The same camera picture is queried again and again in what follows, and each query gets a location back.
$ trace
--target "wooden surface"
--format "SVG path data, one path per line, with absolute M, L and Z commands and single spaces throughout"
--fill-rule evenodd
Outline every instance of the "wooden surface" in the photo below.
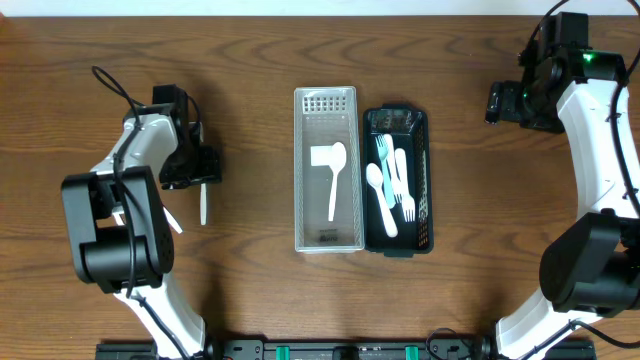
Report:
M 425 338 L 486 331 L 538 286 L 543 250 L 575 220 L 566 136 L 484 124 L 489 86 L 518 80 L 537 19 L 5 19 L 0 28 L 0 358 L 90 359 L 147 339 L 135 316 L 73 271 L 60 183 L 120 136 L 126 103 L 91 65 L 150 101 L 176 83 L 223 154 L 210 225 L 199 193 L 162 192 L 184 234 L 175 273 L 215 334 Z M 630 61 L 632 18 L 592 18 L 592 45 Z M 294 251 L 293 91 L 354 85 L 359 113 L 405 100 L 430 116 L 435 250 L 413 259 Z M 640 93 L 633 79 L 631 93 Z M 640 102 L 631 123 L 640 139 Z M 627 312 L 598 327 L 635 340 Z M 602 358 L 636 358 L 597 342 Z

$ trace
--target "blue fork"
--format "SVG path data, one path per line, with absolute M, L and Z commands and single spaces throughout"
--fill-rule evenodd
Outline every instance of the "blue fork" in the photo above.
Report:
M 387 156 L 389 156 L 389 148 L 384 142 L 382 136 L 376 137 L 376 147 L 378 148 L 378 157 L 380 158 L 380 168 L 382 169 L 382 176 L 384 177 L 383 190 L 384 199 L 387 201 L 387 206 L 392 209 L 396 205 L 396 199 L 393 196 L 393 189 L 391 188 L 391 177 L 389 176 L 389 166 L 387 165 Z

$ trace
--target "wood grain tabletop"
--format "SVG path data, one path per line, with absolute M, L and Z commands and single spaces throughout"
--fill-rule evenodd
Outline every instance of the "wood grain tabletop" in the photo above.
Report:
M 0 358 L 92 359 L 145 340 L 133 313 L 75 275 L 60 198 L 122 133 L 126 102 L 175 83 L 223 157 L 210 187 L 161 192 L 185 232 L 174 272 L 222 338 L 415 339 L 486 332 L 538 286 L 544 249 L 575 221 L 566 135 L 484 123 L 493 81 L 519 80 L 533 17 L 6 18 L 0 27 Z M 592 17 L 592 45 L 631 61 L 634 18 Z M 640 80 L 632 79 L 632 99 Z M 353 85 L 358 112 L 406 101 L 429 115 L 435 248 L 412 259 L 294 250 L 293 91 Z M 640 102 L 630 101 L 636 142 Z M 597 327 L 637 340 L 640 316 Z M 640 357 L 596 341 L 603 359 Z

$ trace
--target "white background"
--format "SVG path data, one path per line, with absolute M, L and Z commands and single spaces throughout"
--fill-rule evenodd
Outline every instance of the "white background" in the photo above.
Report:
M 0 0 L 5 16 L 542 15 L 557 0 Z M 563 11 L 632 15 L 626 0 L 573 0 Z

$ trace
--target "spoon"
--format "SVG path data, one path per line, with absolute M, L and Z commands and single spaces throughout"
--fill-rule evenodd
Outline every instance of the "spoon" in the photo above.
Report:
M 347 149 L 341 142 L 333 144 L 331 147 L 331 162 L 329 167 L 333 171 L 333 182 L 331 183 L 331 195 L 329 196 L 329 221 L 333 221 L 333 214 L 336 210 L 336 187 L 338 187 L 338 174 L 347 164 Z
M 388 237 L 398 236 L 398 228 L 396 227 L 391 211 L 387 206 L 387 201 L 382 194 L 382 172 L 376 164 L 367 165 L 367 183 L 376 191 L 378 195 L 378 205 L 380 205 L 380 213 L 382 213 L 382 222 L 384 224 L 384 230 L 387 232 Z

